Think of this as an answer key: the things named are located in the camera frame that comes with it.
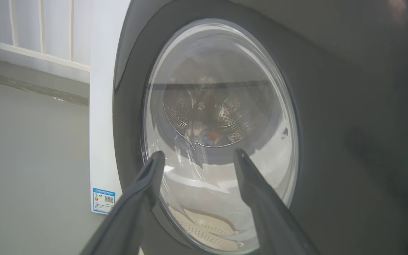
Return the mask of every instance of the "stainless steel drum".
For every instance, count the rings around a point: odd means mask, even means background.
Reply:
[[[248,31],[219,19],[183,27],[160,52],[143,114],[144,157],[162,150],[163,210],[209,252],[258,248],[251,210],[238,190],[232,157],[243,148],[290,205],[298,141],[279,69]]]

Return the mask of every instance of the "washing machine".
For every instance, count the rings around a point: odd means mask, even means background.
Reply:
[[[321,254],[408,254],[408,0],[95,2],[90,164],[165,169],[141,248],[259,248],[243,149]]]

